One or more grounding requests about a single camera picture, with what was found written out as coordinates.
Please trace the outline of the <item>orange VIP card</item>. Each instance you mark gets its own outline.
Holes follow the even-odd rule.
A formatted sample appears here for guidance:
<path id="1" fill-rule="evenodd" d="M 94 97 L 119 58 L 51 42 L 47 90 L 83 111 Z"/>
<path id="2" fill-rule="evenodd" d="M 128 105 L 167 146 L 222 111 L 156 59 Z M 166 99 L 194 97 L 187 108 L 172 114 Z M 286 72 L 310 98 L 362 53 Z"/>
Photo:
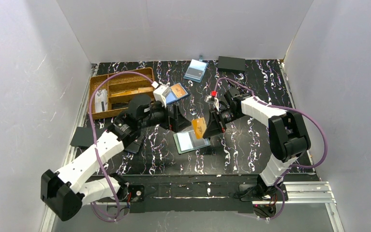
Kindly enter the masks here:
<path id="1" fill-rule="evenodd" d="M 193 119 L 192 127 L 197 139 L 202 139 L 207 129 L 207 124 L 204 117 Z"/>
<path id="2" fill-rule="evenodd" d="M 138 88 L 138 93 L 147 93 L 147 92 L 153 92 L 153 87 L 140 87 Z"/>

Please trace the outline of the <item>green card holder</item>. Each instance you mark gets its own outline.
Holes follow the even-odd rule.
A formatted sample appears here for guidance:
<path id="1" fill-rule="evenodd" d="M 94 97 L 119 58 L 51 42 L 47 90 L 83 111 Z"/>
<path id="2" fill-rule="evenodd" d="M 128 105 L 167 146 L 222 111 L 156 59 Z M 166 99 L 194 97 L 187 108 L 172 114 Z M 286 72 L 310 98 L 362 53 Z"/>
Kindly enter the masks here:
<path id="1" fill-rule="evenodd" d="M 193 130 L 174 133 L 173 137 L 179 154 L 210 146 L 209 139 L 197 139 Z"/>

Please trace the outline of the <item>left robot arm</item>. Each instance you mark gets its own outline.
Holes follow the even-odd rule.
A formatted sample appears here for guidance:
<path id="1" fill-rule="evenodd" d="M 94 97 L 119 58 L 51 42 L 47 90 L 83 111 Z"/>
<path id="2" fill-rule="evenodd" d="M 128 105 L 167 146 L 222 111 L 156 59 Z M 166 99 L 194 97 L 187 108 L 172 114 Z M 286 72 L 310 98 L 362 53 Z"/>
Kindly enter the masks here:
<path id="1" fill-rule="evenodd" d="M 156 125 L 180 132 L 191 122 L 177 105 L 170 111 L 146 94 L 135 96 L 101 136 L 93 137 L 94 143 L 81 155 L 55 172 L 48 169 L 42 174 L 41 200 L 61 221 L 67 221 L 86 204 L 106 197 L 124 198 L 129 194 L 127 183 L 116 175 L 109 176 L 104 164 L 133 144 L 143 128 Z"/>

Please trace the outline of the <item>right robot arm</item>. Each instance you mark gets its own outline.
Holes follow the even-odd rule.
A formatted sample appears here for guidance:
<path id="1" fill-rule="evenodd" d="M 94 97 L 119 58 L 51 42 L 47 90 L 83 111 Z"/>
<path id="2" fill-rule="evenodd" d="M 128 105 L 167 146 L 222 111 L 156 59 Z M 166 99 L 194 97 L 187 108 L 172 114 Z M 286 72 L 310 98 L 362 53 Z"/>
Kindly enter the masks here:
<path id="1" fill-rule="evenodd" d="M 292 110 L 273 107 L 256 96 L 240 93 L 237 88 L 226 91 L 226 102 L 224 109 L 221 109 L 216 94 L 216 91 L 212 91 L 204 99 L 213 105 L 213 109 L 209 112 L 202 137 L 206 139 L 225 133 L 228 123 L 243 116 L 252 117 L 267 127 L 272 153 L 259 175 L 258 184 L 265 189 L 282 182 L 282 174 L 311 147 L 303 116 Z"/>

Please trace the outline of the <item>blue card holder orange card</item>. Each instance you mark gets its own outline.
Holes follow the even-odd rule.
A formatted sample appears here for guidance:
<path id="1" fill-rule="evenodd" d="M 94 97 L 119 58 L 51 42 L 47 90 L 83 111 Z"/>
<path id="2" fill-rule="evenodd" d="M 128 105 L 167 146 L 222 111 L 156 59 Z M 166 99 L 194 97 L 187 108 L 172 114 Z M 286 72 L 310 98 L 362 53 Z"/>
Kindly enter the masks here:
<path id="1" fill-rule="evenodd" d="M 189 96 L 189 93 L 181 83 L 170 86 L 170 93 L 166 97 L 166 104 L 170 105 Z"/>

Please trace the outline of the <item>orange card in tray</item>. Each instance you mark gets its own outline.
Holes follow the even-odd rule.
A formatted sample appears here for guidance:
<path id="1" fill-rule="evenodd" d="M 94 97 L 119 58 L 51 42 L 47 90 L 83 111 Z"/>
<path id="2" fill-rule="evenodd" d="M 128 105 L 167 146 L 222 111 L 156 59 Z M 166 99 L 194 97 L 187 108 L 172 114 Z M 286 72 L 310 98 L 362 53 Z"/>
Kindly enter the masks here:
<path id="1" fill-rule="evenodd" d="M 133 95 L 133 94 L 137 94 L 137 93 L 138 93 L 138 90 L 128 90 L 128 91 L 113 93 L 113 94 L 111 94 L 111 97 L 128 96 L 128 95 Z"/>

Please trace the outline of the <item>black cards in tray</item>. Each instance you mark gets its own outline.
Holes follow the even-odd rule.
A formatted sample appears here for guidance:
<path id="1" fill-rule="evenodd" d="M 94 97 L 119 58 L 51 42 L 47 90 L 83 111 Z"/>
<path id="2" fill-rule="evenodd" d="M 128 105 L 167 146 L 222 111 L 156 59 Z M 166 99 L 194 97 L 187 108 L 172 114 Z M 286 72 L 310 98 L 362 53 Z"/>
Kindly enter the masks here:
<path id="1" fill-rule="evenodd" d="M 120 110 L 120 109 L 126 109 L 129 107 L 129 101 L 128 102 L 117 102 L 111 104 L 112 110 Z"/>

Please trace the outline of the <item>blue card holder grey card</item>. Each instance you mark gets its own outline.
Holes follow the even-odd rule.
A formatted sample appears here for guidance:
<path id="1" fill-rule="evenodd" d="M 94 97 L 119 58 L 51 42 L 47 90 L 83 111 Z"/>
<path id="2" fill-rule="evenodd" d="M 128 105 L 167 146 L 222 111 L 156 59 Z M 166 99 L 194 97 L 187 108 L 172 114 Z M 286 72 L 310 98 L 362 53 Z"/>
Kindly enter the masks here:
<path id="1" fill-rule="evenodd" d="M 208 63 L 206 62 L 192 59 L 185 72 L 184 79 L 201 83 L 207 66 Z"/>

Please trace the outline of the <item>white cards in tray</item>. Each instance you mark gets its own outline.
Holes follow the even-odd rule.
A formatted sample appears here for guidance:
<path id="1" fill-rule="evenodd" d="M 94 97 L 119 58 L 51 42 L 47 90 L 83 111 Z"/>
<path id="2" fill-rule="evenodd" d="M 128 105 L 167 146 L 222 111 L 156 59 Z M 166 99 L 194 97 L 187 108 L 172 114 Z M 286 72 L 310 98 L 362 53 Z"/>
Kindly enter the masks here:
<path id="1" fill-rule="evenodd" d="M 101 113 L 108 110 L 108 91 L 99 89 L 94 96 L 95 112 Z"/>

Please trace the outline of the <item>small black wallet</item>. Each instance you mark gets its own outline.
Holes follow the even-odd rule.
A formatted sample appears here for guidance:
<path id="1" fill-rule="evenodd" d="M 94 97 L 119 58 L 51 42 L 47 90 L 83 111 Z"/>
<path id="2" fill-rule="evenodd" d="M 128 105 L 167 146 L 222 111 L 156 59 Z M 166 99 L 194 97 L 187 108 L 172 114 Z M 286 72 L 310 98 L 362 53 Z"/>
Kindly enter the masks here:
<path id="1" fill-rule="evenodd" d="M 124 151 L 137 154 L 138 152 L 140 152 L 141 148 L 143 147 L 143 140 L 144 140 L 144 136 L 139 136 L 132 143 L 130 143 L 124 149 Z"/>

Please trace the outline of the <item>black box at back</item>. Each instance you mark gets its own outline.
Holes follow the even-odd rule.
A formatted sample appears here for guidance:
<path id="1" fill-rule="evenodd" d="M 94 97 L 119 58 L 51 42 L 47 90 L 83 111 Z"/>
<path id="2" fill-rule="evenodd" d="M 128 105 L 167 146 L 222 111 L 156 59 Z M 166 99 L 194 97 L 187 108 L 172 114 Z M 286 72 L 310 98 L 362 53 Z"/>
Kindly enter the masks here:
<path id="1" fill-rule="evenodd" d="M 218 57 L 218 70 L 222 72 L 245 73 L 246 59 L 226 56 Z"/>

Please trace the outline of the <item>black wallet at left edge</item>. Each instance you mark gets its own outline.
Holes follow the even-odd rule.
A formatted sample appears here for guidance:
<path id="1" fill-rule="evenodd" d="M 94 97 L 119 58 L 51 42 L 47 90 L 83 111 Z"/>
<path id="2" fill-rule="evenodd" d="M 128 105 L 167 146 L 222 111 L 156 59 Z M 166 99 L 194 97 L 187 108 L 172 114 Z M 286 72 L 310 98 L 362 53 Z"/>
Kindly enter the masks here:
<path id="1" fill-rule="evenodd" d="M 77 127 L 70 142 L 70 146 L 87 149 L 94 144 L 91 127 Z"/>

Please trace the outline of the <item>aluminium frame rail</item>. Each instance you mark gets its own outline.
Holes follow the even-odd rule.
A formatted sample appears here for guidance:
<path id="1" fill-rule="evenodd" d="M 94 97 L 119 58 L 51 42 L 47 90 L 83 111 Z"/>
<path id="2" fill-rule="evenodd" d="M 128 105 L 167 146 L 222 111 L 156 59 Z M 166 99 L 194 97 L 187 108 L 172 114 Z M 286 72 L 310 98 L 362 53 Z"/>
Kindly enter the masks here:
<path id="1" fill-rule="evenodd" d="M 149 182 L 138 183 L 130 187 L 136 189 L 142 195 L 134 197 L 131 202 L 131 213 L 145 212 L 220 212 L 232 211 L 240 214 L 249 213 L 251 207 L 261 205 L 269 207 L 271 204 L 317 204 L 326 206 L 330 224 L 335 232 L 344 230 L 339 213 L 336 208 L 336 200 L 330 184 L 326 181 L 288 181 L 277 192 L 277 200 L 270 197 L 243 197 L 234 198 L 235 188 L 240 191 L 253 187 L 254 184 L 239 183 L 236 180 L 188 180 L 184 183 Z"/>

